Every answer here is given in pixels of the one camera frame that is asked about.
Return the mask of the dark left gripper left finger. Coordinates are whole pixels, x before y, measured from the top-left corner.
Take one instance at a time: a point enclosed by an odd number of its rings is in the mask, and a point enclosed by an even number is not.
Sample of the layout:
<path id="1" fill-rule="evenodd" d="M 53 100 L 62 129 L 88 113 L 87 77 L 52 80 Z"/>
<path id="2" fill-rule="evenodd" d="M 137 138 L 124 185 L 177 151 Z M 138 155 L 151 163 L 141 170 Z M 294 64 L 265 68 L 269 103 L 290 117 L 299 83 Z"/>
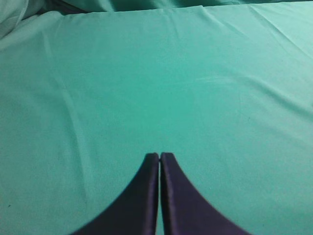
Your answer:
<path id="1" fill-rule="evenodd" d="M 159 156 L 146 154 L 124 191 L 74 235 L 154 235 L 158 213 Z"/>

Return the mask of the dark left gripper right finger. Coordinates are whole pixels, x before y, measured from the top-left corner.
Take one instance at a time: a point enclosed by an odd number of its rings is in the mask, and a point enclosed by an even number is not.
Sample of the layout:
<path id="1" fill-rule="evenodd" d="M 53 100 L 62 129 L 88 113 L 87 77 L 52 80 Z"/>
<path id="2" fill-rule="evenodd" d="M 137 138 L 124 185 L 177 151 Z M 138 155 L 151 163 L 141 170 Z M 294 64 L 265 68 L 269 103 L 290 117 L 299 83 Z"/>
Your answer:
<path id="1" fill-rule="evenodd" d="M 160 157 L 161 209 L 166 235 L 247 235 L 198 192 L 173 153 Z"/>

